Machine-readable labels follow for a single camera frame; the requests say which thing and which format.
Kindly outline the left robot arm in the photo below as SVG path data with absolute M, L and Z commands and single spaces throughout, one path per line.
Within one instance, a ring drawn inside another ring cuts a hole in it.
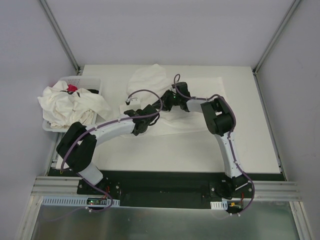
M 144 109 L 126 110 L 118 119 L 94 126 L 75 122 L 63 136 L 56 151 L 69 169 L 88 182 L 90 191 L 96 195 L 102 194 L 106 183 L 102 172 L 92 162 L 96 147 L 122 135 L 138 136 L 158 116 L 157 109 L 148 104 Z

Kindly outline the white red-print t-shirt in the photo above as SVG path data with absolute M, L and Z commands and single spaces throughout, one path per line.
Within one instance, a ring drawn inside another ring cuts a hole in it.
M 174 81 L 159 64 L 139 68 L 128 81 L 127 93 L 147 89 L 156 93 L 163 101 L 160 118 L 154 126 L 148 128 L 144 136 L 178 135 L 208 130 L 202 113 L 187 111 L 187 99 L 175 91 L 174 82 L 177 86 L 186 82 L 192 96 L 208 98 L 219 94 L 226 97 L 220 76 L 191 77 Z

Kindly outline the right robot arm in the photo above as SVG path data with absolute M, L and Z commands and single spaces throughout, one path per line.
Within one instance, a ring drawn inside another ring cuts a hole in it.
M 238 161 L 234 130 L 236 118 L 226 100 L 215 94 L 211 98 L 191 96 L 186 82 L 178 82 L 172 90 L 166 90 L 160 100 L 152 104 L 153 107 L 163 111 L 171 111 L 174 106 L 179 106 L 188 113 L 203 114 L 208 131 L 214 135 L 220 147 L 224 174 L 226 180 L 222 189 L 230 197 L 237 197 L 242 193 L 243 187 L 248 184 L 248 178 Z

